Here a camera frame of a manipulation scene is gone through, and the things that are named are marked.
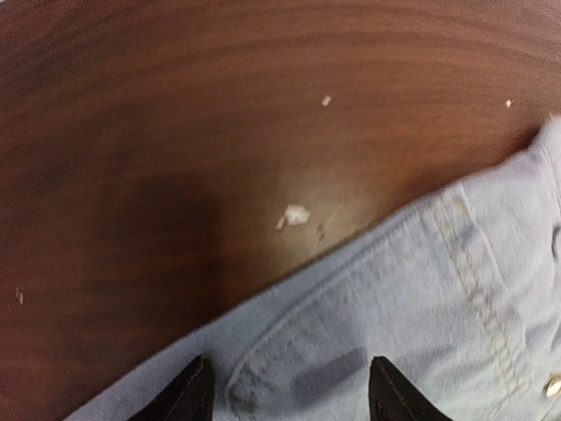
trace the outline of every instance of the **light blue shirt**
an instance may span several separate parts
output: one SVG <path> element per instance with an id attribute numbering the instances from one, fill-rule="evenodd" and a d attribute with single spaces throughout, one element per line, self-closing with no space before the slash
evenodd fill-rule
<path id="1" fill-rule="evenodd" d="M 504 164 L 382 225 L 153 356 L 72 414 L 120 421 L 197 354 L 216 421 L 369 419 L 388 357 L 455 421 L 561 419 L 561 118 Z"/>

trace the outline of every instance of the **metal button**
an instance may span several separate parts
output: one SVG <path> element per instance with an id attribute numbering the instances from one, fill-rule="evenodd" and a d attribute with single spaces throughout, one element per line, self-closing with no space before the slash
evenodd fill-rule
<path id="1" fill-rule="evenodd" d="M 545 395 L 555 397 L 561 393 L 561 374 L 551 375 L 550 382 L 547 383 Z"/>

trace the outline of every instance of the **shirt pocket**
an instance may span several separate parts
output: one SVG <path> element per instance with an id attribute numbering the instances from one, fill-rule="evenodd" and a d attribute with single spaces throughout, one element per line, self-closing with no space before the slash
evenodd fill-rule
<path id="1" fill-rule="evenodd" d="M 498 419 L 527 389 L 522 321 L 456 186 L 413 208 L 262 332 L 225 394 L 240 419 L 368 419 L 388 357 L 452 419 Z"/>

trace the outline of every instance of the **wood grain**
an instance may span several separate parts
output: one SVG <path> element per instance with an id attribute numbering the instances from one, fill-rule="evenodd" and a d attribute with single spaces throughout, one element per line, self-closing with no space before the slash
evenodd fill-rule
<path id="1" fill-rule="evenodd" d="M 0 4 L 3 420 L 62 419 L 526 145 L 560 34 L 555 0 Z M 288 203 L 312 218 L 278 232 Z"/>

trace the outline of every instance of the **crumb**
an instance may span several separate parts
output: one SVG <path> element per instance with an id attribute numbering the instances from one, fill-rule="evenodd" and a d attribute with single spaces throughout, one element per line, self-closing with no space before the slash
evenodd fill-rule
<path id="1" fill-rule="evenodd" d="M 280 217 L 279 221 L 277 222 L 277 225 L 275 226 L 275 228 L 280 231 L 282 229 L 282 227 L 284 226 L 284 221 L 285 220 L 286 220 L 286 218 L 284 216 Z"/>
<path id="2" fill-rule="evenodd" d="M 284 211 L 284 217 L 290 226 L 307 224 L 310 216 L 311 212 L 300 204 L 290 204 Z"/>

